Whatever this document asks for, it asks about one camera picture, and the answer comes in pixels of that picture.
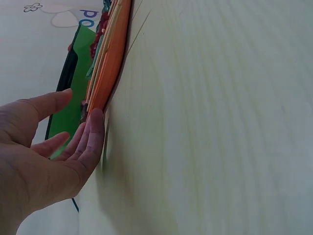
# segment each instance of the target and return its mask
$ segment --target hand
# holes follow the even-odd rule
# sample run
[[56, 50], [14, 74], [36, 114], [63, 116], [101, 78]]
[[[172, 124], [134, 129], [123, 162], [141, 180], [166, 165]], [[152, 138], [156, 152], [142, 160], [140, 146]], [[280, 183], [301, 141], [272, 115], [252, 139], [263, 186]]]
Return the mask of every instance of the hand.
[[68, 140], [67, 132], [31, 146], [38, 123], [71, 97], [66, 90], [0, 107], [0, 234], [14, 234], [34, 211], [76, 196], [98, 164], [104, 141], [99, 109], [55, 159], [48, 158]]

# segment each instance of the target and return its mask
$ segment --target flower drawing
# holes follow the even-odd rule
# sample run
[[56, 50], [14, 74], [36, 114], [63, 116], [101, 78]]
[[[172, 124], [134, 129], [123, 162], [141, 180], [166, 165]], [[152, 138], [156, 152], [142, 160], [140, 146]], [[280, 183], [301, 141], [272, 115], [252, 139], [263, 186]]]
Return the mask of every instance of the flower drawing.
[[24, 12], [29, 12], [29, 11], [37, 11], [38, 8], [41, 8], [42, 5], [40, 3], [34, 3], [32, 5], [27, 5], [24, 7]]

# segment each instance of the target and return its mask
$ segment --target orange book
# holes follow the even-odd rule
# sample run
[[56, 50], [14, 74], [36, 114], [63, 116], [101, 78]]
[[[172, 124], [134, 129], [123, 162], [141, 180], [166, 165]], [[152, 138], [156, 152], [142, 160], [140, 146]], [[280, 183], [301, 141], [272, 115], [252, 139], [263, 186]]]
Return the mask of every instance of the orange book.
[[114, 88], [123, 60], [130, 9], [131, 0], [123, 0], [108, 50], [104, 55], [103, 62], [99, 64], [98, 73], [100, 74], [98, 74], [98, 79], [94, 83], [93, 96], [88, 104], [89, 113], [94, 108], [104, 110]]

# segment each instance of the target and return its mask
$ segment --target fingernail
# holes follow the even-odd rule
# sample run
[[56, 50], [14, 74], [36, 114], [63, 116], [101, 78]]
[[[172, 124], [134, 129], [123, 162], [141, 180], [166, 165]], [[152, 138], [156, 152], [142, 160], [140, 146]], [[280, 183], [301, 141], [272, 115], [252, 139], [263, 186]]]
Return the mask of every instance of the fingernail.
[[67, 88], [66, 90], [64, 90], [64, 91], [62, 91], [62, 92], [64, 92], [64, 93], [70, 93], [70, 92], [72, 92], [72, 89], [71, 89], [71, 88]]

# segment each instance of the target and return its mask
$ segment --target wood grain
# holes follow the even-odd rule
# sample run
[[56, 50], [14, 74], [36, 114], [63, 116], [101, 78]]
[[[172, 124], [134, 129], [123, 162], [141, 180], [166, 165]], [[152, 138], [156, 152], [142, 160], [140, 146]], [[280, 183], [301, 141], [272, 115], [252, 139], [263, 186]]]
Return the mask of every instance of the wood grain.
[[135, 4], [81, 234], [311, 234], [312, 3]]

